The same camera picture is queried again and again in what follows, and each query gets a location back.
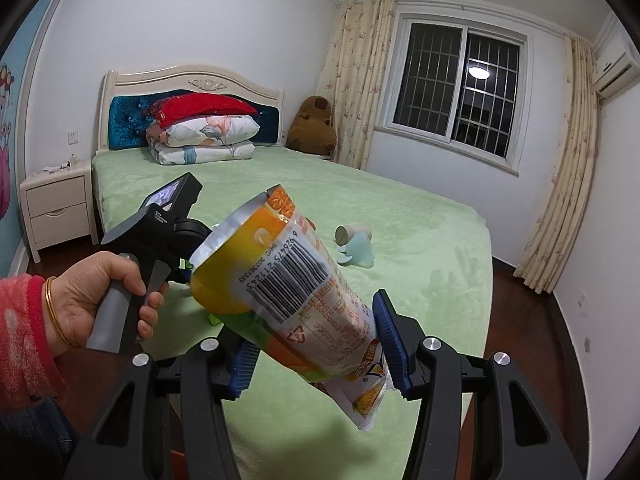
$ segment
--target window sill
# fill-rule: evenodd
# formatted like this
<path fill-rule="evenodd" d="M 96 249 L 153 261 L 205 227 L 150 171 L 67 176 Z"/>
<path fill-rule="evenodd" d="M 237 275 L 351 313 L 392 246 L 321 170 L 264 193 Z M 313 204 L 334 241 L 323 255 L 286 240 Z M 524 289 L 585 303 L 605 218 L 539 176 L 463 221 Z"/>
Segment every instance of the window sill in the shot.
<path fill-rule="evenodd" d="M 386 134 L 391 134 L 399 137 L 406 137 L 412 140 L 418 140 L 419 142 L 424 142 L 425 144 L 432 144 L 433 146 L 444 148 L 445 150 L 449 150 L 450 152 L 455 152 L 455 153 L 459 153 L 460 155 L 468 156 L 468 158 L 472 158 L 473 160 L 484 162 L 489 166 L 492 166 L 498 170 L 504 171 L 505 173 L 512 174 L 513 176 L 516 176 L 516 177 L 520 176 L 520 173 L 517 170 L 514 170 L 506 160 L 501 161 L 501 160 L 494 160 L 492 158 L 489 158 L 488 156 L 485 156 L 481 150 L 478 150 L 477 148 L 473 148 L 472 146 L 467 146 L 462 142 L 456 142 L 455 140 L 451 142 L 443 142 L 441 140 L 433 139 L 431 137 L 423 136 L 420 134 L 414 134 L 414 133 L 406 132 L 404 130 L 400 130 L 396 128 L 389 128 L 388 126 L 376 126 L 373 129 Z"/>

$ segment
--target device screen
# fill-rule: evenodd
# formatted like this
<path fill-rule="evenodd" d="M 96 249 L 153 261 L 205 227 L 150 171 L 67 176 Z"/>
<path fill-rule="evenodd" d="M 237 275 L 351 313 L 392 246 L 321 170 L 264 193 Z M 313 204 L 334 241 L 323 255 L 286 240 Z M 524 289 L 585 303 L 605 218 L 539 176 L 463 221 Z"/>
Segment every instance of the device screen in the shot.
<path fill-rule="evenodd" d="M 173 201 L 173 196 L 175 190 L 178 189 L 178 185 L 180 184 L 180 179 L 176 180 L 164 186 L 162 189 L 159 189 L 153 195 L 146 199 L 143 207 L 148 206 L 149 204 L 158 204 L 160 207 L 165 210 L 169 210 Z"/>

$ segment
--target person's left hand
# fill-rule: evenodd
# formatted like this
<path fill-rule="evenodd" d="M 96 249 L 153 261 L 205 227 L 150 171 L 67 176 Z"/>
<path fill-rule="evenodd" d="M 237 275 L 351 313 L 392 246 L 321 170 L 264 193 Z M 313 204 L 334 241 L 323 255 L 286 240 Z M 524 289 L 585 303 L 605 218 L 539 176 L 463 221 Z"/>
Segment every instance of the person's left hand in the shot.
<path fill-rule="evenodd" d="M 95 313 L 100 300 L 109 288 L 111 280 L 122 280 L 132 294 L 144 296 L 145 283 L 140 276 L 138 265 L 122 256 L 107 251 L 92 254 L 88 258 L 69 267 L 60 277 L 51 282 L 51 301 L 58 315 L 62 330 L 71 341 L 84 346 L 94 327 Z M 156 310 L 164 304 L 162 294 L 152 292 L 148 305 L 140 307 L 138 334 L 149 338 L 158 322 Z M 49 317 L 44 286 L 42 287 L 42 309 L 47 333 L 47 342 L 54 357 L 68 349 Z"/>

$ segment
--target barcode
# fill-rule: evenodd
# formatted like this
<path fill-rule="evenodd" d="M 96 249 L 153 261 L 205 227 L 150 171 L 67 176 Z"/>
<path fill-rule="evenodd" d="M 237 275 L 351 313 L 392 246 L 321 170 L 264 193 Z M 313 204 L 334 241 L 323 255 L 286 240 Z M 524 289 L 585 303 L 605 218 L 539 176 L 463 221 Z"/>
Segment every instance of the barcode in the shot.
<path fill-rule="evenodd" d="M 247 291 L 279 323 L 293 316 L 328 277 L 324 267 L 295 238 L 289 251 L 260 283 Z"/>

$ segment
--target green blanket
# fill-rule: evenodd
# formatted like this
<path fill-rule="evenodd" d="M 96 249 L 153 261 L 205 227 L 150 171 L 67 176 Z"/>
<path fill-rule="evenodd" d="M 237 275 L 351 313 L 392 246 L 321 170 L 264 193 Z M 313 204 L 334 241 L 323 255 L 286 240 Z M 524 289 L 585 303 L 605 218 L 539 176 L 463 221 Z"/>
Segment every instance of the green blanket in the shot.
<path fill-rule="evenodd" d="M 204 188 L 191 217 L 221 222 L 257 193 L 282 184 L 316 224 L 337 256 L 334 231 L 365 224 L 373 232 L 372 269 L 346 267 L 365 303 L 385 288 L 400 314 L 459 352 L 482 355 L 492 296 L 492 261 L 484 219 L 468 206 L 364 171 L 278 147 L 257 147 L 251 160 L 160 166 L 148 150 L 94 158 L 98 202 L 106 230 L 134 213 L 143 198 L 191 171 Z M 172 285 L 156 336 L 145 346 L 155 358 L 185 352 L 215 335 L 185 286 Z M 242 478 L 252 480 L 393 480 L 402 477 L 417 402 L 390 391 L 374 427 L 357 430 L 325 394 L 261 354 L 251 386 L 225 402 L 230 438 Z"/>

